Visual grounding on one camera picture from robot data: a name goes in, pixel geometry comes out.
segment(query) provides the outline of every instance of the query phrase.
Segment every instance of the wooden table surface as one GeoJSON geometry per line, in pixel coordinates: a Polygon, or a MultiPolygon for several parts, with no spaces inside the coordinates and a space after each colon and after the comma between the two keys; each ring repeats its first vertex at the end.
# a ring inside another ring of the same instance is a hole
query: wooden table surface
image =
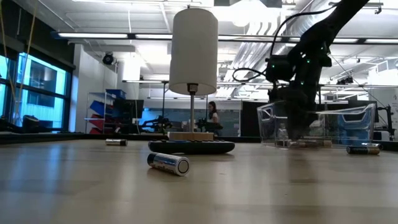
{"type": "Polygon", "coordinates": [[[147,142],[0,146],[0,223],[398,223],[398,155],[237,144],[150,169],[147,142]]]}

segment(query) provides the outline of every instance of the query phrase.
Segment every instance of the person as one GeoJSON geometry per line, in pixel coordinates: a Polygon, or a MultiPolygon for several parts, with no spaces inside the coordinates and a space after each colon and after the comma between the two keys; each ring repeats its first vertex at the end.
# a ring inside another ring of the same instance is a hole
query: person
{"type": "Polygon", "coordinates": [[[217,113],[217,106],[214,101],[209,102],[209,119],[208,123],[212,123],[209,125],[210,128],[206,128],[206,131],[216,134],[217,136],[221,136],[221,129],[223,129],[222,125],[220,125],[220,117],[217,113]]]}

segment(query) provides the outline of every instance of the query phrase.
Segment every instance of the white lamp shade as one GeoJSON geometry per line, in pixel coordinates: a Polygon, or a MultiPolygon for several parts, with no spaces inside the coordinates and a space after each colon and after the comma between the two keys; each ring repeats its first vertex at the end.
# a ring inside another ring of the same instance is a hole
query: white lamp shade
{"type": "Polygon", "coordinates": [[[217,86],[218,21],[210,11],[185,9],[174,17],[169,88],[189,95],[187,84],[198,84],[196,95],[217,86]]]}

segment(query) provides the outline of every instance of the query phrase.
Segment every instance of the ceiling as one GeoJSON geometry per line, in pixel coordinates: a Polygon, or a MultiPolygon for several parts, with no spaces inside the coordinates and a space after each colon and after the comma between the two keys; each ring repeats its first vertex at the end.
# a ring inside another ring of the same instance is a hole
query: ceiling
{"type": "MultiPolygon", "coordinates": [[[[36,0],[15,0],[23,8],[33,12],[36,0]]],[[[294,0],[294,8],[284,9],[285,15],[293,14],[302,10],[311,0],[294,0]]],[[[339,33],[340,37],[398,37],[398,4],[397,0],[384,0],[386,7],[382,12],[375,15],[375,8],[366,8],[359,12],[339,33]]],[[[178,2],[165,1],[146,1],[146,4],[105,4],[100,2],[75,2],[72,0],[39,0],[37,17],[53,27],[55,30],[63,32],[133,32],[133,33],[171,33],[173,29],[173,18],[176,13],[185,9],[191,1],[178,0],[178,2]]],[[[310,9],[315,3],[327,4],[330,1],[314,0],[310,9]]],[[[213,0],[201,0],[200,7],[208,10],[214,9],[213,0]]],[[[257,12],[246,12],[249,14],[269,16],[267,9],[257,12]]],[[[277,24],[277,18],[269,16],[268,21],[277,24]]],[[[219,21],[219,34],[248,34],[252,26],[238,27],[231,21],[219,21]]],[[[272,26],[269,35],[272,35],[276,26],[272,26]]],[[[167,77],[169,73],[170,56],[168,41],[150,40],[87,40],[82,42],[85,49],[101,58],[105,52],[114,51],[114,55],[122,60],[129,53],[128,50],[118,52],[117,49],[125,47],[129,49],[135,46],[137,53],[142,57],[141,74],[144,78],[167,77]]],[[[218,45],[219,63],[231,63],[236,59],[236,55],[242,51],[245,44],[236,42],[220,42],[218,45]]],[[[251,55],[256,50],[256,45],[247,52],[251,55]]],[[[349,70],[355,70],[355,74],[366,76],[368,69],[374,65],[359,66],[365,62],[380,62],[380,58],[398,57],[398,47],[396,46],[371,46],[371,45],[332,45],[331,54],[337,61],[349,70]]],[[[331,68],[324,68],[322,80],[329,80],[330,77],[343,72],[343,69],[335,62],[331,68]]]]}

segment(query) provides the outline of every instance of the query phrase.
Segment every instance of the lamp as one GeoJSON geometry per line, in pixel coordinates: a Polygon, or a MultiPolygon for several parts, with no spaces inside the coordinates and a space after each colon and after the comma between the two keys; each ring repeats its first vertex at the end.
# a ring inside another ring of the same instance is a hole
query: lamp
{"type": "Polygon", "coordinates": [[[218,21],[207,10],[188,8],[174,17],[169,89],[191,96],[193,132],[194,97],[216,92],[218,21]]]}

